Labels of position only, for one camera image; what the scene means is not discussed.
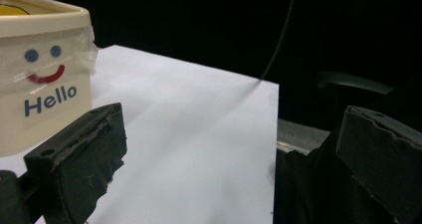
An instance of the black wire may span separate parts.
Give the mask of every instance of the black wire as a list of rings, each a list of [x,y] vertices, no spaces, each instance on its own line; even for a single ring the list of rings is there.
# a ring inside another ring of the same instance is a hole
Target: black wire
[[[274,51],[273,57],[271,58],[270,63],[267,65],[266,70],[264,71],[263,75],[260,77],[260,80],[263,80],[265,78],[265,76],[267,75],[268,71],[270,70],[270,68],[275,63],[276,58],[279,56],[279,53],[280,53],[280,50],[282,48],[283,42],[285,41],[285,37],[286,37],[287,30],[288,30],[288,26],[289,26],[289,23],[290,23],[290,19],[291,19],[291,15],[292,15],[292,10],[293,10],[293,4],[294,4],[294,2],[295,2],[295,0],[291,0],[291,2],[289,4],[288,14],[286,15],[285,24],[283,26],[283,30],[282,30],[282,34],[280,35],[279,42],[277,43],[276,50]]]

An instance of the clear tape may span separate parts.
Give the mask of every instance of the clear tape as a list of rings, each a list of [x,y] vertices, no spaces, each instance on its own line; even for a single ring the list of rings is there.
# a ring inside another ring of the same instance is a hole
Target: clear tape
[[[0,38],[0,92],[37,93],[72,75],[95,73],[99,49],[92,26]]]

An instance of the cream plastic tub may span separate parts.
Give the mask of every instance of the cream plastic tub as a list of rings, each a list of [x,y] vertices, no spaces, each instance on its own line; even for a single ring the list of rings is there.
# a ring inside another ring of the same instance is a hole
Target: cream plastic tub
[[[40,143],[92,108],[97,53],[88,10],[0,0],[0,156]]]

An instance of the white sheet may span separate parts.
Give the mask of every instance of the white sheet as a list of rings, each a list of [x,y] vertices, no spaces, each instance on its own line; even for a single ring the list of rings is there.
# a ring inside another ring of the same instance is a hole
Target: white sheet
[[[96,70],[93,105],[122,104],[127,154],[90,224],[273,223],[277,84],[120,46]]]

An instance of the blue dot eye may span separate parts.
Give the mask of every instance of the blue dot eye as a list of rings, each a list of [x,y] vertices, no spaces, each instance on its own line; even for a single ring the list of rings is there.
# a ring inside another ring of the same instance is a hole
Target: blue dot eye
[[[55,45],[55,46],[52,47],[52,49],[50,49],[50,54],[53,57],[60,57],[60,55],[62,55],[62,48]]]
[[[34,63],[38,60],[38,52],[34,49],[30,49],[25,53],[25,60],[30,63]]]

